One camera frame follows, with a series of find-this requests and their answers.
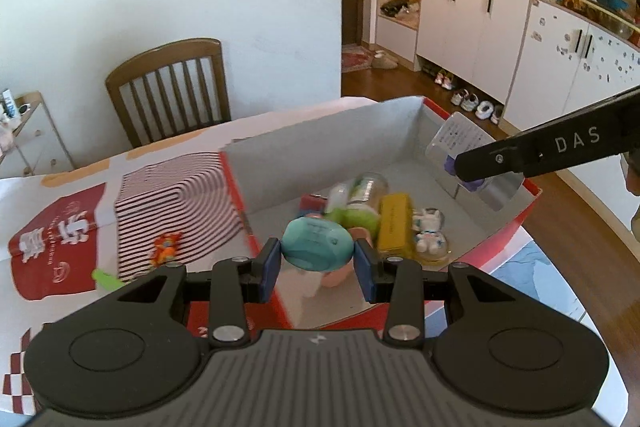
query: yellow box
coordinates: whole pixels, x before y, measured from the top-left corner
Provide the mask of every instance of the yellow box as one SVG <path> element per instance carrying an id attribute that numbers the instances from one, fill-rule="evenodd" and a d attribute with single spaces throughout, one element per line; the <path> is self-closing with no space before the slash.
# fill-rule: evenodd
<path id="1" fill-rule="evenodd" d="M 380 204 L 378 251 L 384 256 L 399 255 L 412 259 L 415 252 L 412 219 L 414 206 L 404 192 L 389 194 Z"/>

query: wooden floor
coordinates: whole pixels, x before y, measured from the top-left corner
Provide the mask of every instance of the wooden floor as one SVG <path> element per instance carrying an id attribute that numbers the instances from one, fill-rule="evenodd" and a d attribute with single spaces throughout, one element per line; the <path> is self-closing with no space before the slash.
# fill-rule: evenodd
<path id="1" fill-rule="evenodd" d="M 404 68 L 364 70 L 342 76 L 343 96 L 382 101 L 423 95 L 450 112 L 451 93 L 425 73 Z M 481 126 L 496 139 L 505 134 Z M 542 197 L 524 228 L 553 261 L 593 318 L 629 391 L 624 427 L 640 425 L 640 263 L 582 198 L 556 174 L 533 178 Z"/>

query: blue bowl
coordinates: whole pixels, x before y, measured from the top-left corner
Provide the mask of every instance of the blue bowl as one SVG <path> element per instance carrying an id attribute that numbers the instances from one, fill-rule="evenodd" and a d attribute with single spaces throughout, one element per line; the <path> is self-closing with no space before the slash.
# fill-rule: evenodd
<path id="1" fill-rule="evenodd" d="M 626 10 L 629 8 L 629 3 L 623 0 L 596 0 L 599 4 L 609 8 L 610 10 L 618 11 L 618 10 Z"/>

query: orange toy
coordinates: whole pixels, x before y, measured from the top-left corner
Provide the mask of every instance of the orange toy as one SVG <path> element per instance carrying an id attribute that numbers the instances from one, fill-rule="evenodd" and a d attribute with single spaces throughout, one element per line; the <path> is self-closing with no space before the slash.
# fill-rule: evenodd
<path id="1" fill-rule="evenodd" d="M 178 240 L 181 235 L 181 232 L 163 233 L 156 239 L 154 243 L 156 249 L 150 259 L 152 266 L 157 268 L 158 266 L 175 259 L 176 250 L 178 249 Z"/>

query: ribbed gray panel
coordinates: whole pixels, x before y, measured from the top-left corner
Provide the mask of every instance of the ribbed gray panel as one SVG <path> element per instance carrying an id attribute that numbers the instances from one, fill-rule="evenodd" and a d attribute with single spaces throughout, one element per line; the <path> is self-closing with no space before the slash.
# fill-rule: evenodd
<path id="1" fill-rule="evenodd" d="M 112 421 L 47 411 L 33 427 L 604 427 L 593 412 L 543 420 L 478 409 L 437 379 L 421 354 L 372 331 L 265 331 L 257 344 L 212 357 L 186 393 Z"/>

